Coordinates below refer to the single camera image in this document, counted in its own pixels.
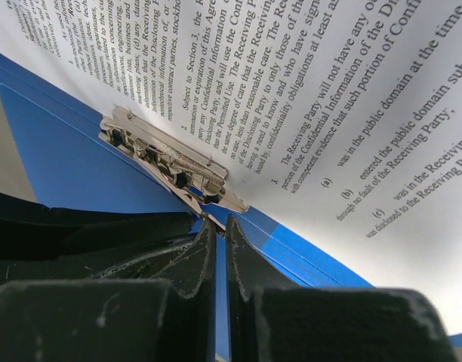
document page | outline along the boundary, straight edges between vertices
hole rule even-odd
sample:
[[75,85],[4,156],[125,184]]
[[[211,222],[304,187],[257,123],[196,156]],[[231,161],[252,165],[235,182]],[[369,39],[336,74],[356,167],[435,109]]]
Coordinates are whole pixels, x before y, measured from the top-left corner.
[[0,0],[0,53],[462,333],[462,0]]

metal clip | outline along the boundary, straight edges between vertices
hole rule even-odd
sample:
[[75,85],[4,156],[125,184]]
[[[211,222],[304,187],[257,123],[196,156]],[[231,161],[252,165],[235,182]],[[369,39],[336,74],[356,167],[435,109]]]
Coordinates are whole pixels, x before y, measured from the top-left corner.
[[115,108],[112,116],[101,121],[99,138],[137,161],[196,214],[224,230],[224,225],[204,213],[200,204],[217,204],[238,213],[248,210],[248,205],[225,188],[224,167],[122,107]]

